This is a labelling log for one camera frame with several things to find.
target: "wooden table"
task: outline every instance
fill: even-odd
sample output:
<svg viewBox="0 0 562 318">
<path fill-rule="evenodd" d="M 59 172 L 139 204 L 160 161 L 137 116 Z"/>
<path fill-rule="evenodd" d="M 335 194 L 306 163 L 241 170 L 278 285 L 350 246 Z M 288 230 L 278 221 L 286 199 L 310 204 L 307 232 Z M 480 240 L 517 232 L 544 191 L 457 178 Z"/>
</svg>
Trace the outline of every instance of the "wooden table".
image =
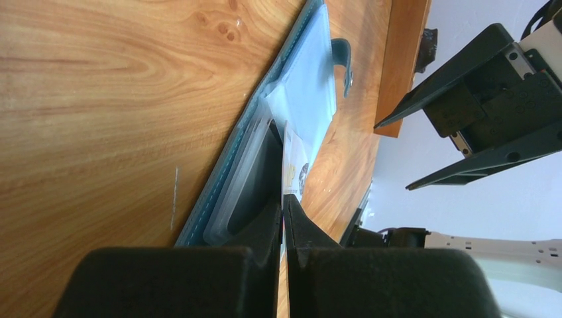
<svg viewBox="0 0 562 318">
<path fill-rule="evenodd" d="M 94 248 L 174 243 L 302 3 L 0 1 L 0 317 L 49 316 Z M 339 239 L 374 167 L 391 2 L 328 5 L 355 78 L 343 99 L 336 69 L 303 206 Z"/>
</svg>

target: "wood grain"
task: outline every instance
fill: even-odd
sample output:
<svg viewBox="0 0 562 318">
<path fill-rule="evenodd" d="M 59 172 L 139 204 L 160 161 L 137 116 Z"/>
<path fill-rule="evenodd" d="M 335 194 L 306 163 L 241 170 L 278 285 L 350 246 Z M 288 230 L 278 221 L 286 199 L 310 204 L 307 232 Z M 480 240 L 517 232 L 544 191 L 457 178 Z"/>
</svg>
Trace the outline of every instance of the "wood grain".
<svg viewBox="0 0 562 318">
<path fill-rule="evenodd" d="M 376 120 L 380 122 L 412 89 L 414 70 L 431 0 L 393 0 L 390 11 L 385 59 L 382 66 Z M 402 120 L 380 127 L 374 133 L 398 137 Z"/>
<path fill-rule="evenodd" d="M 303 206 L 338 239 L 374 167 L 390 0 L 327 3 L 355 78 L 343 99 L 336 68 Z M 0 1 L 0 317 L 49 316 L 94 248 L 173 244 L 302 4 Z"/>
</svg>

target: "black cable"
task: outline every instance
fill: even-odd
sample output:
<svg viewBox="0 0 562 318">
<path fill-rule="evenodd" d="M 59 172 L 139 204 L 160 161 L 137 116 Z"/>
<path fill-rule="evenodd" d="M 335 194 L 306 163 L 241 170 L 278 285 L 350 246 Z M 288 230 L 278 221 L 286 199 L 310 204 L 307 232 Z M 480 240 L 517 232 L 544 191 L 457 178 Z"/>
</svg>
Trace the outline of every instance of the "black cable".
<svg viewBox="0 0 562 318">
<path fill-rule="evenodd" d="M 527 24 L 527 27 L 523 31 L 523 35 L 521 35 L 521 39 L 523 40 L 525 37 L 531 34 L 531 28 L 538 20 L 541 20 L 535 30 L 537 28 L 542 27 L 545 23 L 552 20 L 554 14 L 557 13 L 560 8 L 562 8 L 562 0 L 549 0 L 542 6 L 537 13 L 531 18 L 531 21 Z"/>
</svg>

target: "black object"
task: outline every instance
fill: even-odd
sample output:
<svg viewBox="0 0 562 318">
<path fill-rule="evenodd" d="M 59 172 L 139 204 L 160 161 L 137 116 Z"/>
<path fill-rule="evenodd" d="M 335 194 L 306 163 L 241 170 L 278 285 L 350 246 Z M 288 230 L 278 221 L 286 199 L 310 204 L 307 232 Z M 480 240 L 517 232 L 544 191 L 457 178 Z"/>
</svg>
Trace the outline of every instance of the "black object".
<svg viewBox="0 0 562 318">
<path fill-rule="evenodd" d="M 345 231 L 341 235 L 341 239 L 339 240 L 339 244 L 341 246 L 348 247 L 350 243 L 353 241 L 354 232 L 356 232 L 361 225 L 360 224 L 361 222 L 359 221 L 359 219 L 361 218 L 361 214 L 363 214 L 363 209 L 358 207 L 355 210 L 355 213 L 353 213 L 353 216 L 351 217 L 351 220 L 349 221 L 347 228 L 345 228 Z"/>
<path fill-rule="evenodd" d="M 425 68 L 435 61 L 437 54 L 437 29 L 426 28 L 423 30 L 416 60 L 416 73 L 424 73 Z"/>
<path fill-rule="evenodd" d="M 53 317 L 275 317 L 281 234 L 275 195 L 222 247 L 95 250 Z"/>
<path fill-rule="evenodd" d="M 425 236 L 429 232 L 425 229 L 402 227 L 388 231 L 386 245 L 389 247 L 425 247 Z"/>
<path fill-rule="evenodd" d="M 523 35 L 521 35 L 521 39 L 523 40 L 527 36 L 531 34 L 531 28 L 535 23 L 538 22 L 537 28 L 542 27 L 546 22 L 552 20 L 554 14 L 556 14 L 560 9 L 562 9 L 562 0 L 549 0 L 545 3 L 543 7 L 535 13 L 535 15 L 531 18 L 531 21 L 525 27 L 523 31 Z"/>
<path fill-rule="evenodd" d="M 384 235 L 362 229 L 359 225 L 351 227 L 349 234 L 341 238 L 344 247 L 385 247 Z"/>
<path fill-rule="evenodd" d="M 464 185 L 562 150 L 560 82 L 532 51 L 522 52 L 502 25 L 490 25 L 375 126 L 423 109 L 465 155 L 407 189 Z"/>
<path fill-rule="evenodd" d="M 481 270 L 462 251 L 343 248 L 294 195 L 284 196 L 283 214 L 291 317 L 500 317 Z M 275 195 L 222 247 L 93 251 L 53 317 L 275 317 L 281 219 Z M 426 234 L 399 230 L 392 233 Z"/>
</svg>

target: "black mechanical bracket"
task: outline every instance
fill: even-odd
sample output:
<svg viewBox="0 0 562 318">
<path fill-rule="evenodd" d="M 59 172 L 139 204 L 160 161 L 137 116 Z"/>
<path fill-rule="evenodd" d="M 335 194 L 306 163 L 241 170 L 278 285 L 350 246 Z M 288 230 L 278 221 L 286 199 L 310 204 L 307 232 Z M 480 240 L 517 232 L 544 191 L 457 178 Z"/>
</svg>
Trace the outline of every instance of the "black mechanical bracket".
<svg viewBox="0 0 562 318">
<path fill-rule="evenodd" d="M 465 159 L 406 188 L 465 185 L 562 150 L 562 89 L 536 50 L 490 25 L 376 127 L 423 109 Z"/>
</svg>

